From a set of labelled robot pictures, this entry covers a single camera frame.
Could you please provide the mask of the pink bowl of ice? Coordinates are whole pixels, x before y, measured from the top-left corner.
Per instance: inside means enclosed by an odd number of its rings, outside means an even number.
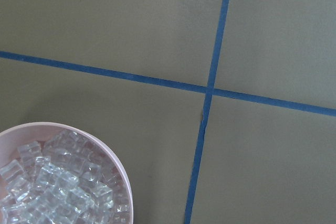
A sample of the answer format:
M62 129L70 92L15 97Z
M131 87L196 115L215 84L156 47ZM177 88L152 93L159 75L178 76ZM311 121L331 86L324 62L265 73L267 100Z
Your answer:
M116 154L76 128L27 123L1 133L1 223L133 223Z

